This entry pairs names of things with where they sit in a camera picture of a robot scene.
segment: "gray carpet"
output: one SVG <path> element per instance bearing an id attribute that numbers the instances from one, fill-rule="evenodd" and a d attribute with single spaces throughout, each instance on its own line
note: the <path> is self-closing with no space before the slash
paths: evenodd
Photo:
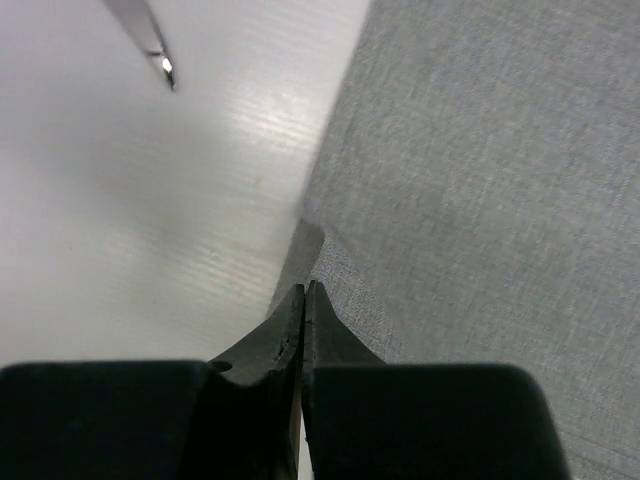
<path id="1" fill-rule="evenodd" d="M 577 477 L 640 478 L 639 73 L 636 0 L 375 2 L 282 285 L 388 360 L 526 368 Z"/>

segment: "white surface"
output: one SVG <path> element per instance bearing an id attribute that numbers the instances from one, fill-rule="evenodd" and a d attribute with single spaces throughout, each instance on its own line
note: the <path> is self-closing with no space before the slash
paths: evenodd
<path id="1" fill-rule="evenodd" d="M 365 0 L 0 5 L 0 364 L 210 358 L 262 321 Z"/>

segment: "gray fabric surface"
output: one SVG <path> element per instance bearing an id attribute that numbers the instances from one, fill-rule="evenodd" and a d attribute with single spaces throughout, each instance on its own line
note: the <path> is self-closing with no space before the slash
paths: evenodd
<path id="1" fill-rule="evenodd" d="M 356 334 L 528 369 L 583 480 L 640 478 L 639 73 L 635 0 L 375 2 L 306 198 Z"/>

